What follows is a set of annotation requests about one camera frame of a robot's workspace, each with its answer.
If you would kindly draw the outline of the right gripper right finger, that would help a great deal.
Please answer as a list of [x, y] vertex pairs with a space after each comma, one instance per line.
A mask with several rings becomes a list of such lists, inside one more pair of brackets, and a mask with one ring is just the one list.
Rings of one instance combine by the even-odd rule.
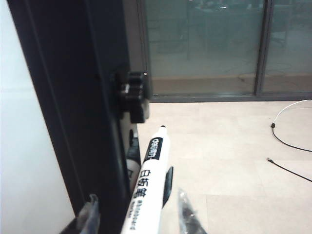
[[193, 210], [187, 193], [181, 188], [177, 191], [177, 206], [180, 234], [207, 234]]

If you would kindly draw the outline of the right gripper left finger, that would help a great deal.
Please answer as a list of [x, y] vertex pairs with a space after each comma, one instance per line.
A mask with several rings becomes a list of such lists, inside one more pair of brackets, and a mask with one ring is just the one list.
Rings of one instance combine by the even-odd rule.
[[90, 194], [78, 215], [60, 232], [60, 234], [98, 234], [100, 226], [99, 200]]

